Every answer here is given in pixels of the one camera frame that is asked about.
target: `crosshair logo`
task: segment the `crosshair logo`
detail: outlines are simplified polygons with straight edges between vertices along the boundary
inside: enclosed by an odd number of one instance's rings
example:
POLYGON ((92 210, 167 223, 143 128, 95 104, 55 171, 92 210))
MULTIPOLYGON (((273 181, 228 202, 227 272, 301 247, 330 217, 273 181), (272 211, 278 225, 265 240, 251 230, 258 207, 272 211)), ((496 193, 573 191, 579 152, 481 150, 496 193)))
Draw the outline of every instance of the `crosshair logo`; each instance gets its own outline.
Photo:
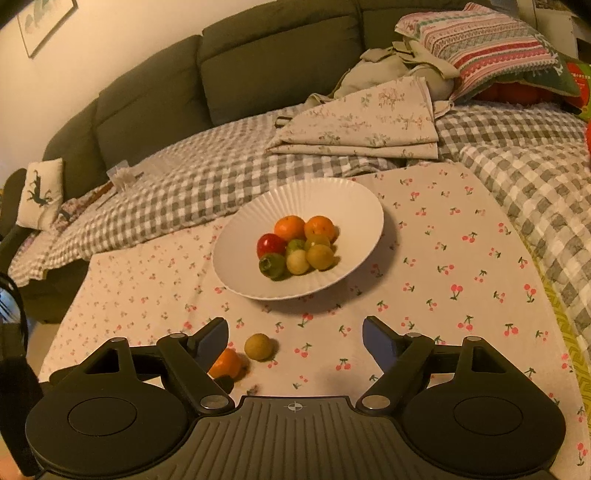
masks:
POLYGON ((305 408, 301 403, 296 401, 286 405, 285 407, 289 408, 291 411, 300 411, 302 408, 305 408))

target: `small orange fruit on table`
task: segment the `small orange fruit on table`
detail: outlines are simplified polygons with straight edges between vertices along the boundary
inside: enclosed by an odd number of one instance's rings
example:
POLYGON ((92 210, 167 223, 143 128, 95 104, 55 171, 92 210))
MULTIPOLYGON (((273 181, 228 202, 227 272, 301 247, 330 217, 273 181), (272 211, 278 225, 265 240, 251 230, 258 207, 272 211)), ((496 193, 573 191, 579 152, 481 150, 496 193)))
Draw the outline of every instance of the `small orange fruit on table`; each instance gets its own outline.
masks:
POLYGON ((231 348, 226 348, 209 370, 209 374, 212 378, 220 378, 225 375, 237 378, 241 370, 242 360, 240 356, 231 348))
POLYGON ((288 243, 296 238, 303 240, 306 238, 304 225, 305 222, 297 215, 288 215, 277 221, 274 233, 288 243))
POLYGON ((326 235, 330 240, 330 243, 335 241, 336 228, 330 218, 322 215, 312 217, 304 225, 304 233, 306 238, 310 238, 313 235, 326 235))

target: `cherry print tablecloth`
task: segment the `cherry print tablecloth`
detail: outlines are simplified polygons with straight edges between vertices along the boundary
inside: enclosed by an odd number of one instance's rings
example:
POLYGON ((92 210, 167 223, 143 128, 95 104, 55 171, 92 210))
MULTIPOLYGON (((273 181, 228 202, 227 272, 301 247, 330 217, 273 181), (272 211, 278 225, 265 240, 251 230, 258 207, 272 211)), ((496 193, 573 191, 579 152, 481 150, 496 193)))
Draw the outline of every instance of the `cherry print tablecloth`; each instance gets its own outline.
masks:
POLYGON ((576 344, 566 346, 534 262, 492 196, 452 164, 352 181, 379 197, 385 227, 376 250, 345 280, 275 303, 227 291, 210 260, 229 218, 95 255, 41 380, 113 336, 152 344, 222 316, 230 324, 231 348, 241 351, 258 332, 279 346, 272 359, 251 365, 232 393, 236 401, 248 393, 341 394, 355 402, 382 373, 361 339, 362 321, 372 314, 399 333, 421 332, 440 344, 484 337, 561 408, 567 437, 553 473, 589 479, 586 406, 577 383, 588 372, 573 361, 580 356, 576 344))

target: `horse print pillow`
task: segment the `horse print pillow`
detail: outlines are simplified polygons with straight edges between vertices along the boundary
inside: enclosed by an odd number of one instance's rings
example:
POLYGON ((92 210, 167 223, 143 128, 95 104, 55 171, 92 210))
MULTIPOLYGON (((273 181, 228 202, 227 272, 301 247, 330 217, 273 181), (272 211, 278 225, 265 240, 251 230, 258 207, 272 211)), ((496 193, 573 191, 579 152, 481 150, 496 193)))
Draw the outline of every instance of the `horse print pillow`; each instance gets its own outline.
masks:
POLYGON ((29 164, 17 225, 34 230, 50 229, 63 201, 63 170, 61 158, 29 164))

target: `metal screw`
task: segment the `metal screw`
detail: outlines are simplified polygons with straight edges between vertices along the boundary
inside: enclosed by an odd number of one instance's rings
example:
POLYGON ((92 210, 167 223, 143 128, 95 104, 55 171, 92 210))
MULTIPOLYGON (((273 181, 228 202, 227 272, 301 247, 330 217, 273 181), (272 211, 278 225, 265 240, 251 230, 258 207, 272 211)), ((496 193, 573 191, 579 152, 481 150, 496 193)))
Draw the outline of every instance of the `metal screw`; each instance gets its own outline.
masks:
POLYGON ((221 395, 208 395, 201 399, 201 406, 208 410, 221 410, 226 408, 230 402, 221 395))
POLYGON ((369 408, 370 410, 383 410, 390 406, 390 400, 383 395, 369 395, 361 403, 365 408, 369 408))

